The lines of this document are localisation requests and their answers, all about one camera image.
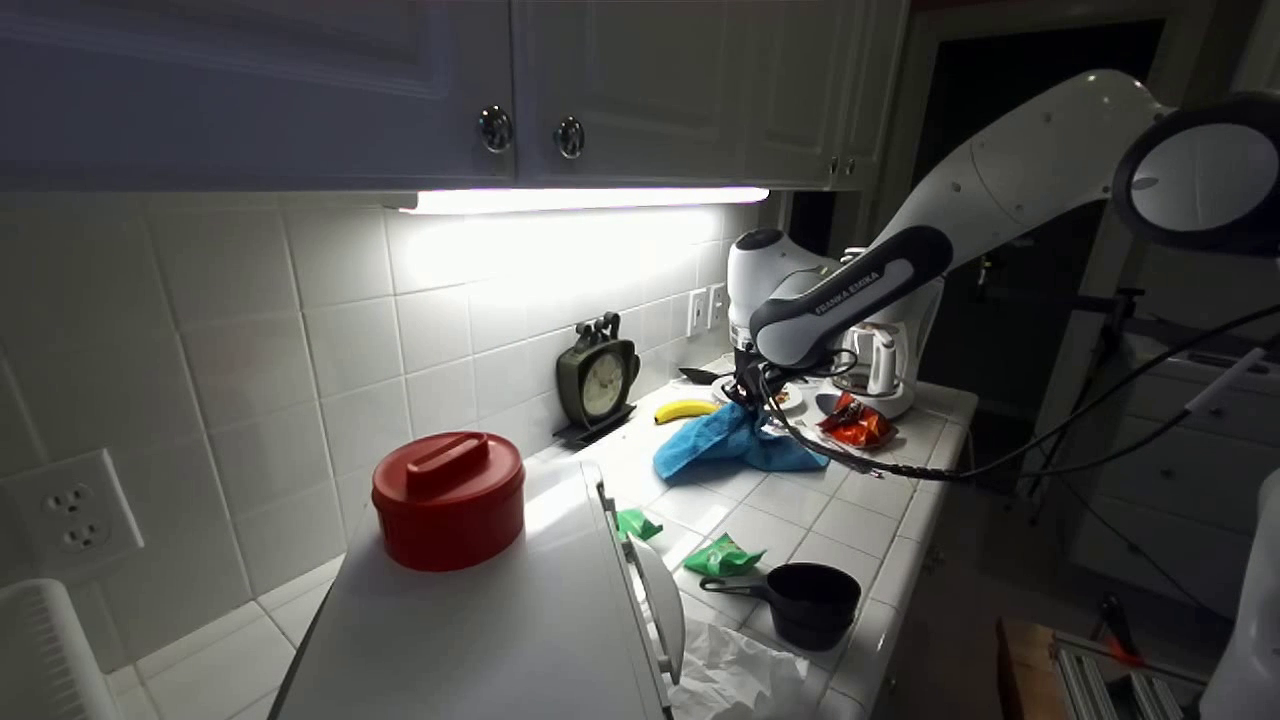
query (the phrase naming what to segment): blue towel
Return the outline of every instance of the blue towel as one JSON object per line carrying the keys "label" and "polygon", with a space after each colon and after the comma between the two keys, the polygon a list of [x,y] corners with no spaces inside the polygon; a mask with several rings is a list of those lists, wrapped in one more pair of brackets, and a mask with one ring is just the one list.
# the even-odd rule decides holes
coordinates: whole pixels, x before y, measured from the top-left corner
{"label": "blue towel", "polygon": [[821,473],[829,454],[812,454],[793,434],[765,434],[761,417],[726,404],[712,417],[690,420],[665,448],[652,454],[652,473],[665,482],[682,482],[682,473],[694,462],[745,462],[765,473]]}

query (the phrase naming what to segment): black stand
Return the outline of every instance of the black stand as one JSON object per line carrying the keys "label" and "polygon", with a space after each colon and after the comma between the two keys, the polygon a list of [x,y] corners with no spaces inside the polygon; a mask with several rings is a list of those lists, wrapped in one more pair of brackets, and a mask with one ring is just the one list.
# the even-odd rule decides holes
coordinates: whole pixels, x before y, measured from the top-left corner
{"label": "black stand", "polygon": [[618,433],[618,428],[632,417],[632,408],[635,408],[635,404],[625,404],[625,408],[618,408],[612,417],[605,417],[602,423],[569,423],[569,428],[560,428],[557,434],[560,434],[566,448],[588,448],[588,444],[595,444],[602,434]]}

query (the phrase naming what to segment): red container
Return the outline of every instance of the red container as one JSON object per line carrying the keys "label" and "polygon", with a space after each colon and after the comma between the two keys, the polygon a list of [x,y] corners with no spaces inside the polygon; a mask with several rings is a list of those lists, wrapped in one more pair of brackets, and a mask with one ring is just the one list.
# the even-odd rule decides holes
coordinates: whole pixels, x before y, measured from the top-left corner
{"label": "red container", "polygon": [[525,458],[493,433],[426,434],[381,458],[372,509],[395,565],[484,565],[525,533]]}

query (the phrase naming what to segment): green object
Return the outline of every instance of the green object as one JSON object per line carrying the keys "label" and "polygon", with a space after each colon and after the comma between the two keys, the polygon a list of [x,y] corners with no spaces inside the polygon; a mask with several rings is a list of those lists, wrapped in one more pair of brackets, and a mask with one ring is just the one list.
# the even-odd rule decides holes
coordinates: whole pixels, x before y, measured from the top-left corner
{"label": "green object", "polygon": [[646,510],[618,510],[612,514],[612,529],[622,533],[622,534],[635,534],[635,539],[652,539],[658,533],[665,533],[658,521],[649,521]]}
{"label": "green object", "polygon": [[696,547],[685,557],[685,569],[694,576],[745,576],[748,569],[761,565],[765,551],[745,551],[728,533],[719,533],[712,544]]}

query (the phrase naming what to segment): clock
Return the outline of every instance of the clock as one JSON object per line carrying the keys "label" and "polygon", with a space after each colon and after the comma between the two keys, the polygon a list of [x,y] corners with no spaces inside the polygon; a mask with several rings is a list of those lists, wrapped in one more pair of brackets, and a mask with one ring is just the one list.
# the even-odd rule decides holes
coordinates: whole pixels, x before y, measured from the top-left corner
{"label": "clock", "polygon": [[640,357],[618,328],[618,312],[575,323],[575,343],[557,357],[557,391],[569,420],[560,441],[569,448],[585,448],[632,417],[629,391],[640,377]]}

